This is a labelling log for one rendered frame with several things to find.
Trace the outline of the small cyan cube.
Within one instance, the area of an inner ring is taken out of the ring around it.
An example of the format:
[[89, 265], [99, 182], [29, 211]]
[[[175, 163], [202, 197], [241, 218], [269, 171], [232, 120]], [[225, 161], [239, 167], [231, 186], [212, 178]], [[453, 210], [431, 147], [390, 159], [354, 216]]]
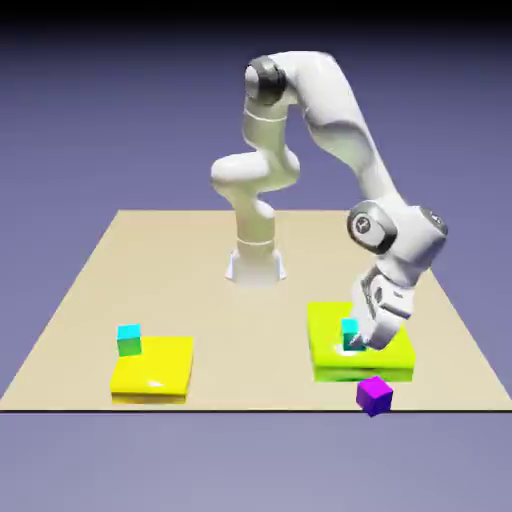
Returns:
[[117, 327], [116, 342], [120, 357], [141, 354], [141, 326], [139, 324], [119, 325]]
[[355, 318], [343, 318], [341, 320], [342, 348], [344, 351], [365, 351], [366, 347], [363, 343], [362, 347], [351, 347], [351, 339], [359, 333], [359, 324]]

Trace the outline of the large yellow box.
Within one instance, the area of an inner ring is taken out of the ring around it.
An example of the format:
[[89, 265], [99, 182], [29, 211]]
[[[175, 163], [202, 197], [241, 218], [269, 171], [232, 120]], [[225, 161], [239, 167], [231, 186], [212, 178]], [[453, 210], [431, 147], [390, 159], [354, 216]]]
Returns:
[[192, 337], [143, 336], [141, 353], [119, 356], [110, 380], [117, 404], [183, 404], [192, 375]]

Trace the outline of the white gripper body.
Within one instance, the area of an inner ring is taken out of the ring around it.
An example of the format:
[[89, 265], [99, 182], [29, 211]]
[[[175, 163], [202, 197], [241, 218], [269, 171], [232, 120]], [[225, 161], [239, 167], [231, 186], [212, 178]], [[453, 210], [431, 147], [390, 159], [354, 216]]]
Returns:
[[359, 333], [365, 347], [375, 350], [382, 350], [390, 343], [403, 321], [402, 317], [380, 307], [376, 309], [375, 316], [372, 316], [365, 300], [354, 302], [352, 317], [359, 324]]

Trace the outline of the large lime box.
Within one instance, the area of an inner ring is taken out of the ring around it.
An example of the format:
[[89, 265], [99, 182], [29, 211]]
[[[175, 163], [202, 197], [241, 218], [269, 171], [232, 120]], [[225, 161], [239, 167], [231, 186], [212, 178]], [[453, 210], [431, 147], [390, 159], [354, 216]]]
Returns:
[[349, 302], [310, 302], [307, 328], [314, 378], [317, 382], [361, 381], [379, 376], [389, 382], [409, 382], [415, 351], [405, 329], [382, 350], [344, 351], [341, 320], [350, 316]]

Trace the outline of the small purple cube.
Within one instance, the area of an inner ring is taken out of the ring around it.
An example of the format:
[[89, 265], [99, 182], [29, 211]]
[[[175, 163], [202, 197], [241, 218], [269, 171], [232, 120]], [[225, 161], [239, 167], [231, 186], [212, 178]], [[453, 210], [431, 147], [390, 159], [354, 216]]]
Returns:
[[357, 385], [356, 402], [370, 417], [391, 410], [393, 389], [379, 376], [360, 381]]

